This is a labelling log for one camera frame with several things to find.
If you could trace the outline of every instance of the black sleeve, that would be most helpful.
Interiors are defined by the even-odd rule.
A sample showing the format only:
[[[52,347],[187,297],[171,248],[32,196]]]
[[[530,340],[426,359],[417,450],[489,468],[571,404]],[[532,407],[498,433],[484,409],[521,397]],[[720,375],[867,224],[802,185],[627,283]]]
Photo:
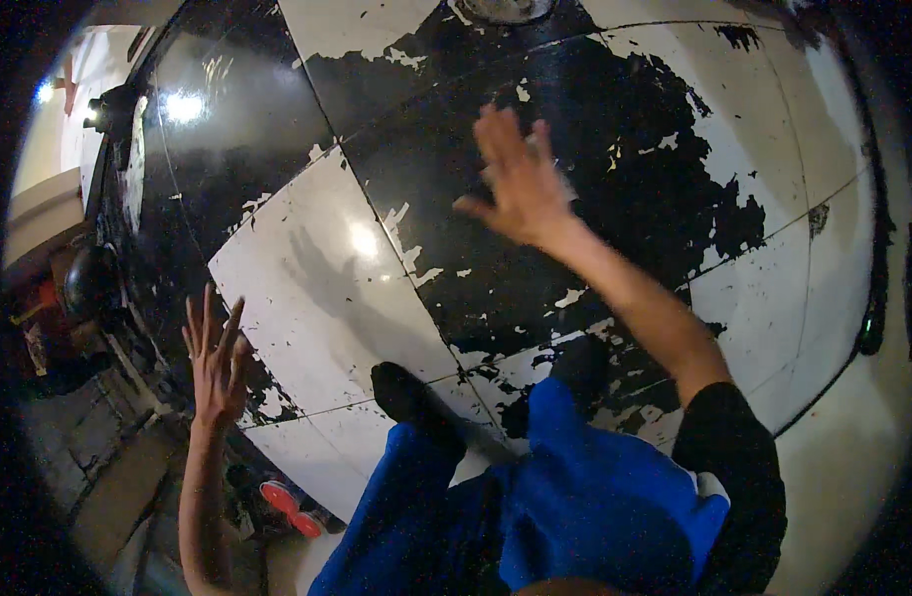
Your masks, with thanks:
[[[787,531],[784,483],[773,436],[737,387],[715,383],[694,396],[672,458],[690,471],[711,472],[731,498],[698,593],[763,592]]]

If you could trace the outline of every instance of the floor drain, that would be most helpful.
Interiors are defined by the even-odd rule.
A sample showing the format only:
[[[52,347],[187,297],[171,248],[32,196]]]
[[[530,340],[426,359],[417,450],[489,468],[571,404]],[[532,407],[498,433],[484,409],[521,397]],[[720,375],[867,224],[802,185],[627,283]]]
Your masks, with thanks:
[[[555,0],[462,0],[466,10],[493,23],[522,25],[545,16]]]

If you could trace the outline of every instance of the white wall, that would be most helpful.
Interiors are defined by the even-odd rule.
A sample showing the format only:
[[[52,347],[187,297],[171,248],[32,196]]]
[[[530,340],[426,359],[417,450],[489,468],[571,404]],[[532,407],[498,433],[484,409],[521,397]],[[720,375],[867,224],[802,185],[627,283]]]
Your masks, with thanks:
[[[79,168],[82,200],[87,204],[102,136],[94,129],[84,130],[82,121],[89,99],[125,82],[132,68],[128,46],[139,29],[116,25],[91,27],[81,33],[71,49],[72,80],[78,84],[72,115],[65,115],[65,89],[56,89],[52,99],[35,109],[12,183],[13,197],[58,173]],[[53,71],[56,77],[66,76],[61,60],[62,56]]]
[[[13,197],[62,172],[64,104],[65,89],[56,89],[52,100],[35,108],[12,182]]]
[[[12,198],[3,268],[82,223],[85,212],[78,196],[78,177],[78,168],[73,168],[43,180]]]
[[[855,46],[855,57],[865,58]],[[897,226],[889,247],[883,345],[858,356],[802,420],[777,440],[787,489],[787,536],[768,592],[820,594],[843,573],[879,518],[912,441],[912,364],[908,362],[903,275],[912,184],[895,102],[882,76],[858,61]]]

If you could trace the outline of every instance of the black and white tile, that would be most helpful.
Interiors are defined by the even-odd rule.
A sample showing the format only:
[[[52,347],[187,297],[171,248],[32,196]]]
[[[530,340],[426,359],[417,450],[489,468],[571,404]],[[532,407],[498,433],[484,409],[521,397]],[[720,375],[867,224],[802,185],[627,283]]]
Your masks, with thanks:
[[[475,19],[457,0],[282,0],[281,8],[341,138],[480,65],[598,30],[577,2],[514,28]]]
[[[471,129],[495,101],[549,121],[575,211],[711,325],[762,423],[790,422],[849,355],[869,279],[873,189],[829,47],[707,0],[560,2],[518,29],[461,6],[186,3],[112,201],[162,352],[185,366],[185,294],[245,295],[240,425],[345,520],[392,425],[383,361],[467,422],[468,478],[483,444],[528,448],[528,391],[594,334],[612,359],[593,424],[670,452],[675,385],[601,298],[452,213],[488,196]]]

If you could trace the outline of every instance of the black shoe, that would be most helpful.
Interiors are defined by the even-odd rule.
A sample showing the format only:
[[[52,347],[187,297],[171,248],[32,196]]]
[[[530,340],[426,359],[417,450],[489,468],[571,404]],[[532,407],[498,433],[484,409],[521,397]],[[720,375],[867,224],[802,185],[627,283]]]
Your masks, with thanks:
[[[465,448],[453,423],[439,412],[440,401],[426,383],[393,363],[374,366],[370,379],[377,405],[394,422],[417,426],[441,447]]]
[[[569,388],[575,410],[586,422],[594,417],[600,399],[605,396],[609,352],[605,340],[593,335],[567,341],[556,348],[555,362],[548,375]]]

